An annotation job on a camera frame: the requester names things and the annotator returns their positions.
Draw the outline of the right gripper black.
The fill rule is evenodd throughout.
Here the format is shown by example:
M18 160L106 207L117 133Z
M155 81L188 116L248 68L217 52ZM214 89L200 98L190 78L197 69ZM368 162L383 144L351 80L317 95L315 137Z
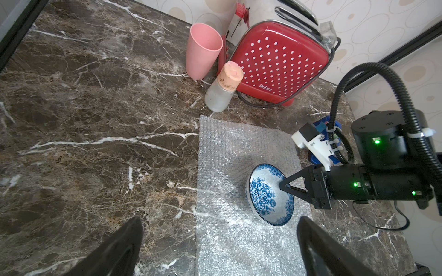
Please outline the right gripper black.
M279 189L303 201L315 209L331 210L332 197L328 188L328 172L320 165L312 165L284 178Z

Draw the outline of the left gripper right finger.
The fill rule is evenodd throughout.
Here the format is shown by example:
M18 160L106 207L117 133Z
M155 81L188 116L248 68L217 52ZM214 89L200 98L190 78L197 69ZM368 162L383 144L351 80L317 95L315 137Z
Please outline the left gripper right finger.
M306 216L299 219L297 237L308 276L375 275Z

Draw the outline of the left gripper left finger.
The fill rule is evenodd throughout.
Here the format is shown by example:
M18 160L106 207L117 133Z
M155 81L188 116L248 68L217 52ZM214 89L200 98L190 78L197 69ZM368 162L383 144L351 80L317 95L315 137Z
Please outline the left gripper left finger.
M134 216L65 275L131 276L138 262L142 239L142 221Z

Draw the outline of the blue white porcelain bowl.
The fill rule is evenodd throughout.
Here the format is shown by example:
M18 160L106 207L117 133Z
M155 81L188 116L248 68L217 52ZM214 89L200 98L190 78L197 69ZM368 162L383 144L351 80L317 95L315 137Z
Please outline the blue white porcelain bowl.
M282 227L294 213L294 196L282 191L284 174L271 164L259 164L246 184L246 196L252 211L267 224Z

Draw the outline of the clear bubble wrap sheet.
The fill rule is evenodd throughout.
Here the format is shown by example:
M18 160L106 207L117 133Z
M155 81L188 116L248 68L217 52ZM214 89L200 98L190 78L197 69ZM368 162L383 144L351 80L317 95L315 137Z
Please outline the clear bubble wrap sheet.
M196 200L197 275L303 276L297 224L311 216L298 198L284 206L292 213L272 226L249 203L254 168L266 163L285 176L301 169L289 134L241 123L200 117Z

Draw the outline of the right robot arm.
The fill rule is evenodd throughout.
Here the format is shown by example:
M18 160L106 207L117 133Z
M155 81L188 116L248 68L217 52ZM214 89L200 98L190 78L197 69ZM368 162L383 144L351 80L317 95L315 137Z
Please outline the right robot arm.
M360 64L338 84L326 128L327 153L337 155L344 143L336 139L337 108L344 89L361 72L383 77L400 110L373 111L352 123L360 164L311 165L283 179L279 189L317 209L330 209L332 200L415 201L420 209L427 208L430 200L441 204L442 165L432 145L434 132L415 109L402 79L383 63Z

